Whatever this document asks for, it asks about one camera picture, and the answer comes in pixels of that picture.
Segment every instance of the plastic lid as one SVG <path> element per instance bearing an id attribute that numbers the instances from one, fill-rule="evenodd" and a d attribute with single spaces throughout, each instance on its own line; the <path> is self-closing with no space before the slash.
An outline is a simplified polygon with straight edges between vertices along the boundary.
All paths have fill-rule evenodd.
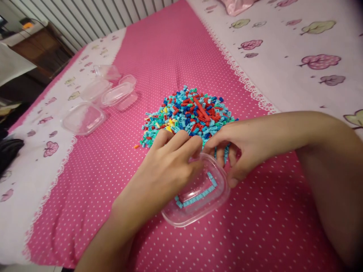
<path id="1" fill-rule="evenodd" d="M 112 87 L 112 83 L 105 79 L 95 79 L 81 92 L 81 98 L 92 102 Z"/>
<path id="2" fill-rule="evenodd" d="M 113 106 L 125 99 L 133 91 L 133 85 L 129 82 L 122 83 L 102 95 L 102 104 Z"/>
<path id="3" fill-rule="evenodd" d="M 220 207 L 229 197 L 230 188 L 223 168 L 210 155 L 201 153 L 199 159 L 204 162 L 202 172 L 161 212 L 174 227 L 185 227 L 197 221 Z"/>
<path id="4" fill-rule="evenodd" d="M 61 125 L 75 135 L 88 135 L 105 120 L 106 116 L 101 109 L 92 103 L 82 102 L 68 112 L 61 120 Z"/>
<path id="5" fill-rule="evenodd" d="M 103 77 L 104 79 L 115 80 L 122 76 L 114 65 L 95 65 L 93 68 L 96 76 Z"/>
<path id="6" fill-rule="evenodd" d="M 133 75 L 126 75 L 126 76 L 124 76 L 123 78 L 121 78 L 119 80 L 118 84 L 120 85 L 120 84 L 123 84 L 125 82 L 130 82 L 133 85 L 133 87 L 135 88 L 137 80 Z"/>

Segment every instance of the bed sheet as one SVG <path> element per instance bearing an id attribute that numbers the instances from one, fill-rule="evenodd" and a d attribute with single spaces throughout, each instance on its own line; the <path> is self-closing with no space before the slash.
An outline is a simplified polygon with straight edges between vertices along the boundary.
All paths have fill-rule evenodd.
<path id="1" fill-rule="evenodd" d="M 236 17 L 216 0 L 189 3 L 280 111 L 321 111 L 363 138 L 349 122 L 363 109 L 360 3 L 260 0 Z"/>
<path id="2" fill-rule="evenodd" d="M 165 96 L 187 85 L 222 96 L 240 119 L 278 112 L 185 0 L 129 26 L 114 65 L 136 77 L 138 99 L 123 112 L 106 109 L 109 118 L 99 129 L 76 137 L 33 225 L 27 247 L 34 263 L 75 267 L 147 153 L 133 148 L 144 113 L 156 111 Z M 187 227 L 155 216 L 135 238 L 131 256 L 136 271 L 341 269 L 295 153 L 263 163 L 223 206 Z"/>
<path id="3" fill-rule="evenodd" d="M 24 245 L 31 226 L 76 142 L 60 120 L 82 101 L 80 91 L 95 77 L 93 66 L 113 62 L 125 31 L 93 41 L 78 52 L 12 127 L 12 137 L 25 145 L 0 179 L 0 263 L 29 262 Z"/>

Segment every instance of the pink bed sheet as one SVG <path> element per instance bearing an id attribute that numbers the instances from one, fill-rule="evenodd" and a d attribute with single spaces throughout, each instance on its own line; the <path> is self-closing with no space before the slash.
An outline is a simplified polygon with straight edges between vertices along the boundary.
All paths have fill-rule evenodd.
<path id="1" fill-rule="evenodd" d="M 128 27 L 114 65 L 132 74 L 138 100 L 78 137 L 58 184 L 34 224 L 31 261 L 73 268 L 109 215 L 147 149 L 134 149 L 144 113 L 183 85 L 222 96 L 235 117 L 267 114 L 186 1 Z M 221 208 L 185 227 L 157 215 L 131 252 L 136 271 L 338 271 L 294 153 L 270 159 L 233 189 Z"/>

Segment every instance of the clear plastic container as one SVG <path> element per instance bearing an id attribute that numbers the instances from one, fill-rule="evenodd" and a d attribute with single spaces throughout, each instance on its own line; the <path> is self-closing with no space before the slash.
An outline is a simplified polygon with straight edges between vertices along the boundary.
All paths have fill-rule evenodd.
<path id="1" fill-rule="evenodd" d="M 99 107 L 82 102 L 68 112 L 61 125 L 75 135 L 84 136 L 94 132 L 105 120 L 106 115 Z"/>
<path id="2" fill-rule="evenodd" d="M 95 105 L 102 107 L 101 97 L 102 95 L 112 88 L 112 83 L 108 80 L 96 78 L 84 90 L 81 92 L 80 97 L 88 102 L 92 102 Z"/>
<path id="3" fill-rule="evenodd" d="M 137 93 L 134 85 L 130 82 L 124 82 L 104 93 L 101 103 L 104 107 L 113 106 L 119 111 L 123 111 L 131 106 L 137 100 Z"/>
<path id="4" fill-rule="evenodd" d="M 170 201 L 162 210 L 165 220 L 174 227 L 185 227 L 210 212 L 220 207 L 228 199 L 230 188 L 227 184 L 226 173 L 217 161 L 210 155 L 201 153 L 199 159 L 203 160 L 204 168 L 200 175 L 178 194 L 181 203 L 184 203 L 200 194 L 212 186 L 212 180 L 208 172 L 213 176 L 217 186 L 215 189 L 193 204 L 180 208 L 175 199 Z"/>
<path id="5" fill-rule="evenodd" d="M 131 83 L 133 85 L 133 87 L 135 88 L 137 80 L 133 75 L 126 75 L 119 80 L 118 84 L 120 85 L 125 82 Z"/>
<path id="6" fill-rule="evenodd" d="M 97 77 L 107 80 L 117 80 L 122 76 L 114 65 L 95 65 L 93 68 Z"/>

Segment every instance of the finger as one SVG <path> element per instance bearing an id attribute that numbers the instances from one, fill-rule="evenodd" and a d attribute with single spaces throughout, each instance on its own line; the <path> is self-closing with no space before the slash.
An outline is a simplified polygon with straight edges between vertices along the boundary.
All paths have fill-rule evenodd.
<path id="1" fill-rule="evenodd" d="M 221 167 L 224 167 L 224 151 L 226 149 L 226 146 L 226 142 L 223 142 L 217 146 L 217 162 Z"/>
<path id="2" fill-rule="evenodd" d="M 225 128 L 222 128 L 207 141 L 207 143 L 204 145 L 203 152 L 210 155 L 212 153 L 214 154 L 214 148 L 223 141 L 229 142 L 228 133 L 226 132 Z"/>
<path id="3" fill-rule="evenodd" d="M 178 150 L 186 141 L 189 140 L 189 134 L 185 130 L 179 130 L 173 138 L 169 140 L 167 145 L 165 145 L 165 150 L 167 152 L 173 152 Z"/>
<path id="4" fill-rule="evenodd" d="M 203 140 L 199 136 L 193 136 L 185 144 L 183 144 L 177 151 L 177 156 L 183 160 L 189 160 L 190 157 L 197 157 L 202 151 Z"/>
<path id="5" fill-rule="evenodd" d="M 237 162 L 237 146 L 235 144 L 231 144 L 230 148 L 229 148 L 229 154 L 228 154 L 228 158 L 230 160 L 230 166 L 233 167 L 236 162 Z"/>
<path id="6" fill-rule="evenodd" d="M 167 130 L 159 130 L 158 134 L 155 137 L 155 140 L 150 148 L 150 151 L 159 149 L 163 147 L 171 138 L 173 138 L 174 134 Z"/>
<path id="7" fill-rule="evenodd" d="M 192 170 L 185 184 L 188 184 L 188 182 L 195 179 L 201 173 L 204 167 L 204 162 L 202 160 L 194 161 L 189 164 L 189 167 L 191 167 Z"/>
<path id="8" fill-rule="evenodd" d="M 237 163 L 231 168 L 227 175 L 227 182 L 231 188 L 237 186 L 237 184 L 246 178 L 246 176 L 263 160 L 256 155 L 244 152 Z"/>

